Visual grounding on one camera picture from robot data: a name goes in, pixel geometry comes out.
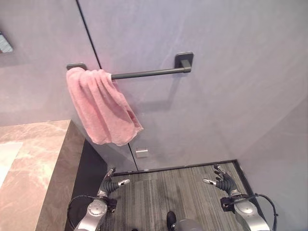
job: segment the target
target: pink towel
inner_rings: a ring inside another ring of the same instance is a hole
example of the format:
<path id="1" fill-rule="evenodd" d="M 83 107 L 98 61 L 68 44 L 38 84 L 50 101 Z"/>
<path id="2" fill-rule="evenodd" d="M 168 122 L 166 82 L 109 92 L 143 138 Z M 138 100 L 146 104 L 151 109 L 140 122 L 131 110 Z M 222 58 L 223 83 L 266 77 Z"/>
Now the pink towel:
<path id="1" fill-rule="evenodd" d="M 122 146 L 143 130 L 110 73 L 75 67 L 67 71 L 66 81 L 81 122 L 94 143 Z"/>

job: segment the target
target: black shoe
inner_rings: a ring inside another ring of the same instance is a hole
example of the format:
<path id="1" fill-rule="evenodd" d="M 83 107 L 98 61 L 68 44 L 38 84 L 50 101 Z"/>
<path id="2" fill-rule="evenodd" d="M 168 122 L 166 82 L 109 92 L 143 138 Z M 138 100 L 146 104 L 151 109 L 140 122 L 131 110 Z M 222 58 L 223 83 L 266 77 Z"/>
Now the black shoe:
<path id="1" fill-rule="evenodd" d="M 167 213 L 167 228 L 168 231 L 173 231 L 174 229 L 171 227 L 173 224 L 177 222 L 177 217 L 175 216 L 174 212 L 169 211 Z"/>

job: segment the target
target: gray carpet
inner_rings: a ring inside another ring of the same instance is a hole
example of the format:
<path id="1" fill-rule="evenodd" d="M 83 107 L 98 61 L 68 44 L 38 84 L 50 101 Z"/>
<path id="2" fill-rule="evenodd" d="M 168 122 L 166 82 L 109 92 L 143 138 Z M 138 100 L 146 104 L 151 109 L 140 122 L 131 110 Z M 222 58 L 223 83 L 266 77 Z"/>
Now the gray carpet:
<path id="1" fill-rule="evenodd" d="M 246 193 L 233 163 L 221 166 Z M 194 219 L 205 231 L 242 231 L 234 214 L 220 207 L 226 193 L 202 182 L 202 178 L 215 177 L 213 166 L 113 177 L 116 181 L 130 179 L 130 184 L 111 195 L 118 204 L 114 213 L 107 214 L 102 230 L 167 231 L 166 215 L 172 210 L 178 220 Z"/>

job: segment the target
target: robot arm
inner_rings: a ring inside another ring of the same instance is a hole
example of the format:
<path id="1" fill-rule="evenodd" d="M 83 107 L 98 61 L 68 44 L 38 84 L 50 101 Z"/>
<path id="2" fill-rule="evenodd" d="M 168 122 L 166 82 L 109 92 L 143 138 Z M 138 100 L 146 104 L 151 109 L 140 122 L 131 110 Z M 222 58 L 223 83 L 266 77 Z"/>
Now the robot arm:
<path id="1" fill-rule="evenodd" d="M 114 212 L 116 200 L 110 199 L 109 194 L 129 183 L 129 180 L 112 182 L 111 175 L 114 171 L 115 168 L 112 168 L 107 172 L 97 192 L 97 198 L 89 204 L 86 215 L 74 231 L 97 231 L 103 224 L 107 211 Z"/>
<path id="2" fill-rule="evenodd" d="M 236 220 L 246 231 L 270 231 L 265 220 L 259 215 L 257 207 L 241 197 L 233 178 L 219 165 L 214 165 L 217 181 L 203 179 L 204 183 L 215 185 L 217 188 L 228 193 L 229 198 L 221 199 L 221 206 L 224 211 L 232 211 Z"/>

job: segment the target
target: towel bar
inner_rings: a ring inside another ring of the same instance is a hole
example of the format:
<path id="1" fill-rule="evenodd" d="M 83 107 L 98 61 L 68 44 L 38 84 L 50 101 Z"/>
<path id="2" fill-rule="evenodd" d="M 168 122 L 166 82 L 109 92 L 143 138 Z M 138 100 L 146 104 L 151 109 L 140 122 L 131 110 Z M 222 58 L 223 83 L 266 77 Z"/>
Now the towel bar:
<path id="1" fill-rule="evenodd" d="M 124 73 L 124 74 L 112 74 L 111 79 L 123 79 L 123 78 L 135 78 L 135 77 L 145 77 L 145 76 L 158 76 L 158 75 L 168 75 L 174 73 L 188 73 L 192 70 L 193 64 L 193 53 L 179 53 L 175 56 L 174 68 L 156 71 L 142 71 L 134 73 Z M 81 67 L 87 70 L 87 66 L 83 63 L 79 64 L 68 64 L 66 69 L 69 70 L 73 67 Z"/>

